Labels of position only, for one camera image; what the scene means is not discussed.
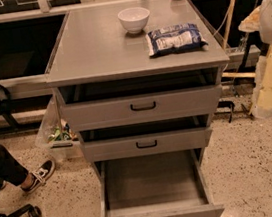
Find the grey top drawer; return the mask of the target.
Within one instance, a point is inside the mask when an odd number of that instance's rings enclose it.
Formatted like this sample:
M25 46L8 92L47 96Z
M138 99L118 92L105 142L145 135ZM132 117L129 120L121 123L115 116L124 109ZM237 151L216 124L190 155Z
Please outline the grey top drawer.
M62 117L76 132L213 113L221 91L209 69L56 89Z

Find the grey middle drawer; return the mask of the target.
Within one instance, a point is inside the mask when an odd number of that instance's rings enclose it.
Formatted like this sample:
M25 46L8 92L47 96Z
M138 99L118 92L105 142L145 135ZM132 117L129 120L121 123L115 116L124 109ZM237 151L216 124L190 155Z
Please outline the grey middle drawer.
M211 132L201 115L81 131L80 137L85 158L97 162L204 148Z

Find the blue chip bag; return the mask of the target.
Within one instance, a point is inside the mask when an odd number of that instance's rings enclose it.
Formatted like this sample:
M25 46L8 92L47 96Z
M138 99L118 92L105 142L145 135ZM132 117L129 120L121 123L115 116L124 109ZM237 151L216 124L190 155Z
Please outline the blue chip bag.
M188 22L152 30L145 39L151 58L197 50L208 45L197 25Z

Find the white ceramic bowl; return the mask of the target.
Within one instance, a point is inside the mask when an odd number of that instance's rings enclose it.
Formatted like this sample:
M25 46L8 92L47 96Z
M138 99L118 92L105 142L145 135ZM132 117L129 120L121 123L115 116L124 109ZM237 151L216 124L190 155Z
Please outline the white ceramic bowl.
M136 7L123 9L117 15L118 20L128 33L137 34L142 31L149 20L150 11L146 8Z

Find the grey drawer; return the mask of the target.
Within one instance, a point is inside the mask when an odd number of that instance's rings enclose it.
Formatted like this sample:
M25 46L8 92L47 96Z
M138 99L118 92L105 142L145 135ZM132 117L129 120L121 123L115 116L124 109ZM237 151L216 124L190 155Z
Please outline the grey drawer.
M213 113L221 91L209 69L56 89L62 117L76 132Z
M182 150L101 164L101 217L221 217L197 153Z
M85 158L97 162L204 148L211 132L201 115L81 131L80 137Z

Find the black white sneaker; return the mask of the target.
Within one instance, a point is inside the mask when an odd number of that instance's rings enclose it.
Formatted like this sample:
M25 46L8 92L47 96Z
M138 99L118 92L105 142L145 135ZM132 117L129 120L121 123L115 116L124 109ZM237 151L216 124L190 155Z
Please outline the black white sneaker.
M55 163L52 160L47 160L37 170L29 172L21 189L23 192L32 193L38 187L44 186L55 170Z

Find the grey bottom drawer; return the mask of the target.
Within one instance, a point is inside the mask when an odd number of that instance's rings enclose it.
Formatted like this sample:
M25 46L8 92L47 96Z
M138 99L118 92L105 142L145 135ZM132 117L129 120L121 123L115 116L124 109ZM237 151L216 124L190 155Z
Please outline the grey bottom drawer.
M182 150L101 164L101 217L221 217L197 153Z

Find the grey drawer cabinet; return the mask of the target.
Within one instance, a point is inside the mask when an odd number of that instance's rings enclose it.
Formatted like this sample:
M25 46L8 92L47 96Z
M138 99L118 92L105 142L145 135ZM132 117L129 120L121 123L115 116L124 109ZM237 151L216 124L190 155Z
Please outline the grey drawer cabinet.
M47 82L57 87L120 80L155 74L212 70L221 84L229 57L220 48L195 10L185 0L143 0L150 11L148 30L180 23L196 24L208 45L196 50L151 58L146 34L129 34L117 15L125 2L79 8L66 18Z

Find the clear plastic storage bin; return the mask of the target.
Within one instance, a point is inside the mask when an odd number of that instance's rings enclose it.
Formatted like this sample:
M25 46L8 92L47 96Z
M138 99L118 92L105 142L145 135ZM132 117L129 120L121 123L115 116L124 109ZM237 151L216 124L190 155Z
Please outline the clear plastic storage bin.
M37 147L47 151L56 161L81 158L83 155L69 124L64 119L58 120L53 98L49 100L35 141Z

